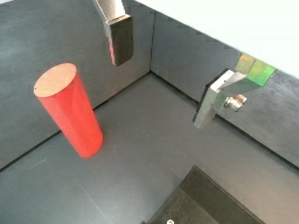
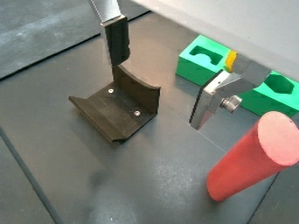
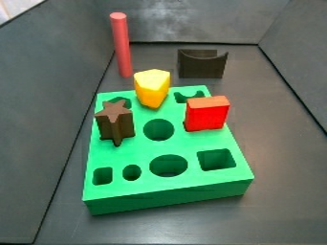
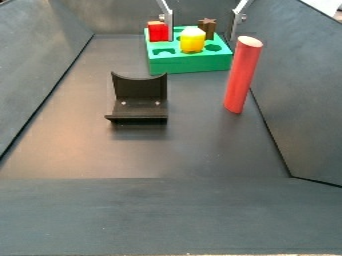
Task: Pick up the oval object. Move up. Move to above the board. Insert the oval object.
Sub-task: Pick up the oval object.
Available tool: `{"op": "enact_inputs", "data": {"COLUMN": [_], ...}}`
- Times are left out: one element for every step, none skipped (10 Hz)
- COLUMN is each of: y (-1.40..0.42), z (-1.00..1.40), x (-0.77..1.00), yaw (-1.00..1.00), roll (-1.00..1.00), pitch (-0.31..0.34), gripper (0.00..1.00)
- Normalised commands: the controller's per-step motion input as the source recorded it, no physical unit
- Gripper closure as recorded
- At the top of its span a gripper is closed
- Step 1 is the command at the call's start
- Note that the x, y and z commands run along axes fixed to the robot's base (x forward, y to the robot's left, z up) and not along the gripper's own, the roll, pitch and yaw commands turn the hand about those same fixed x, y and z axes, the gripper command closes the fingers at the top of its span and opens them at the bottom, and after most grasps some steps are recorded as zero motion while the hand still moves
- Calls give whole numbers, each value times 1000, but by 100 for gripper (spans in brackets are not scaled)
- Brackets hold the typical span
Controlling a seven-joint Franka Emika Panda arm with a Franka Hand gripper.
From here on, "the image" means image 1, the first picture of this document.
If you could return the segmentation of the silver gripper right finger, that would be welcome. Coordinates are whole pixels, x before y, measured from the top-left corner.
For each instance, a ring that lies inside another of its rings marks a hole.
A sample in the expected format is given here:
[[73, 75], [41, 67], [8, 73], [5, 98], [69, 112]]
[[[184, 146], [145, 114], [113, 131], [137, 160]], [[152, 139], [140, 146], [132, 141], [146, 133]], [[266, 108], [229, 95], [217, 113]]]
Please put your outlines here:
[[237, 112], [246, 102], [242, 94], [261, 88], [275, 70], [265, 62], [241, 53], [234, 70], [225, 69], [206, 85], [193, 125], [201, 129], [222, 109]]

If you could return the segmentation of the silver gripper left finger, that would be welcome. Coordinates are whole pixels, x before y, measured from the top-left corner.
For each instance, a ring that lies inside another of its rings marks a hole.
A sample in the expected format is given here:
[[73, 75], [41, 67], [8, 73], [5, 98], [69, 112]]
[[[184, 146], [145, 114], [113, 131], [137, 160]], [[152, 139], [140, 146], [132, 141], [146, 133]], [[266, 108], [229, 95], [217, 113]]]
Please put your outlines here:
[[117, 67], [133, 56], [133, 19], [121, 0], [92, 0], [102, 20], [112, 64]]

